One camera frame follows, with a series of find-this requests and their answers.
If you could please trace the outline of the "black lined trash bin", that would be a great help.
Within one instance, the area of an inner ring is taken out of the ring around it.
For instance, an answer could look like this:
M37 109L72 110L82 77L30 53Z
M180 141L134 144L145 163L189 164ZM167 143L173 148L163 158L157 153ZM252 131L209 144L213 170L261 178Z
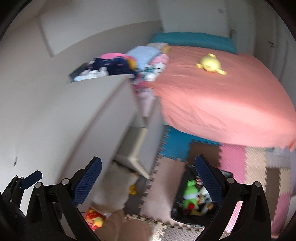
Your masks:
M208 226L219 209L193 165L186 165L171 209L171 218L185 225Z

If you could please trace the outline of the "red yellow snack bag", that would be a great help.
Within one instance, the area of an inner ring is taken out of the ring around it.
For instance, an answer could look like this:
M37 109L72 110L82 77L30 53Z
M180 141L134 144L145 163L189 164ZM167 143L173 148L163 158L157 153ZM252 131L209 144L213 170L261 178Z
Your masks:
M85 220L93 231L96 231L98 228L103 226L106 216L97 212L93 208L88 208L88 211L85 213Z

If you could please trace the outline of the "colourful foam floor mat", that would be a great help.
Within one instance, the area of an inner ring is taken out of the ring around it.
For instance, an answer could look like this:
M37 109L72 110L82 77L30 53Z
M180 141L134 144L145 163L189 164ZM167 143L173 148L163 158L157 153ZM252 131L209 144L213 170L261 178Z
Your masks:
M163 126L162 139L151 178L139 178L125 205L128 215L171 226L200 229L205 216L184 216L181 181L194 178L194 160L203 155L225 176L237 182L259 181L264 189L273 234L279 234L290 205L290 163L295 154L286 150L220 144Z

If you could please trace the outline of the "white plush under desk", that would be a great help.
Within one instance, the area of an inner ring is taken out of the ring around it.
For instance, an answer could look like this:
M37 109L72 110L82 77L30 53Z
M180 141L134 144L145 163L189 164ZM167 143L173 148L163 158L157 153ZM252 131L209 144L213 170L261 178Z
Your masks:
M112 162L102 182L95 189L92 206L102 214L124 209L129 198L130 186L135 184L138 178L138 174Z

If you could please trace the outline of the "grey desk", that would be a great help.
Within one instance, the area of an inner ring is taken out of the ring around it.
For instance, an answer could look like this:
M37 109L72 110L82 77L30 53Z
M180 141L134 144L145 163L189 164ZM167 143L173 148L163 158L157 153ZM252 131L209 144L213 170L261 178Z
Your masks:
M151 177L164 133L161 106L151 90L135 96L126 75L73 82L67 84L58 109L60 143L52 151L55 180L72 177L94 157L102 161L101 174L81 210L94 200L113 160Z

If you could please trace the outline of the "pink bed sheet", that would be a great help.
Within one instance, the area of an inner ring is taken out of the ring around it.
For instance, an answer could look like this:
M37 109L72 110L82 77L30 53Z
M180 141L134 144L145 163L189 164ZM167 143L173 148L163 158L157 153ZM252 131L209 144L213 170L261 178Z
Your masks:
M214 54L227 73L196 66ZM177 130L249 147L295 146L295 108L277 78L247 54L173 46L164 73L148 82L163 117Z

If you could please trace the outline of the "white crumpled cloth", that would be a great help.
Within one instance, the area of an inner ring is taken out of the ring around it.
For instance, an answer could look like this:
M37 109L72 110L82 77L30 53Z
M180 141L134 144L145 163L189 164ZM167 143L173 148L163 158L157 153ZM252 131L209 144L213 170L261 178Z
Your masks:
M94 79L94 78L104 77L108 75L109 73L106 67L102 67L99 70L87 69L87 70L84 70L82 73L80 73L78 76L74 77L73 81L78 82L82 80Z

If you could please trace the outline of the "black tablet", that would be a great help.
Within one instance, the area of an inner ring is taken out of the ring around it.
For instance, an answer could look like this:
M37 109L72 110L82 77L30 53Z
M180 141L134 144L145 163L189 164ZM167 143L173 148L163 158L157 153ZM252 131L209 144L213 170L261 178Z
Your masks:
M83 71L87 70L89 68L88 63L84 63L81 66L79 66L77 69L75 69L72 73L70 73L68 76L70 78L71 82L74 82L74 78L76 76L79 76Z

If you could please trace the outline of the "pink white plush pile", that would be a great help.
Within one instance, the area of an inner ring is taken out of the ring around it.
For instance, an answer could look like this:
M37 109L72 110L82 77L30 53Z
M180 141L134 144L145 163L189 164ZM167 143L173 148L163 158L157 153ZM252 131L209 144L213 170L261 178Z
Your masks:
M137 78L133 81L134 94L140 104L142 116L149 117L156 96L151 88L146 87L148 82L155 82L165 71L170 58L167 54L159 54L149 64L144 66L144 70L138 72Z

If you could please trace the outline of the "dark blue patterned clothes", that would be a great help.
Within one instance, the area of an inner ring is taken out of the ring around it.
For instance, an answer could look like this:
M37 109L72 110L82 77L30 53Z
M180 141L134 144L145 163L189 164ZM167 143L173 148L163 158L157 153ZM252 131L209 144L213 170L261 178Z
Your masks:
M109 75L131 74L136 77L137 72L130 68L127 60L121 57L113 59L95 58L93 63L89 64L91 70L100 70L105 68Z

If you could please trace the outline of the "yellow duck plush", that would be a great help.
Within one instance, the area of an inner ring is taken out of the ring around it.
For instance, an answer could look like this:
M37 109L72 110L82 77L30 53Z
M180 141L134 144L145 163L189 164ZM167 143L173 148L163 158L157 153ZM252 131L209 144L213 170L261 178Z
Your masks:
M200 69L204 69L210 73L219 73L221 75L226 75L226 71L222 69L220 61L216 58L214 54L209 53L204 56L196 66Z

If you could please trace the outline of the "light blue folded blanket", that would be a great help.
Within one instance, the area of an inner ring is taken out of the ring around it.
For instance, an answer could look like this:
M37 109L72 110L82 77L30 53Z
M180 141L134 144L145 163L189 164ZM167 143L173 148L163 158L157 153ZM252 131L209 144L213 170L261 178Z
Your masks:
M135 58L137 62L137 68L144 70L145 66L161 53L161 50L154 47L137 46L127 51L125 54Z

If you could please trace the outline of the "teal pillow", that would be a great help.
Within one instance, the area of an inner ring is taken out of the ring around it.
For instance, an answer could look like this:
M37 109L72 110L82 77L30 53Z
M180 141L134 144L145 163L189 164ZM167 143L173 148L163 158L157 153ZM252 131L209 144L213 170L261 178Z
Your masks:
M170 32L158 33L151 43L164 42L174 46L201 47L238 54L238 51L230 38L211 35L207 33Z

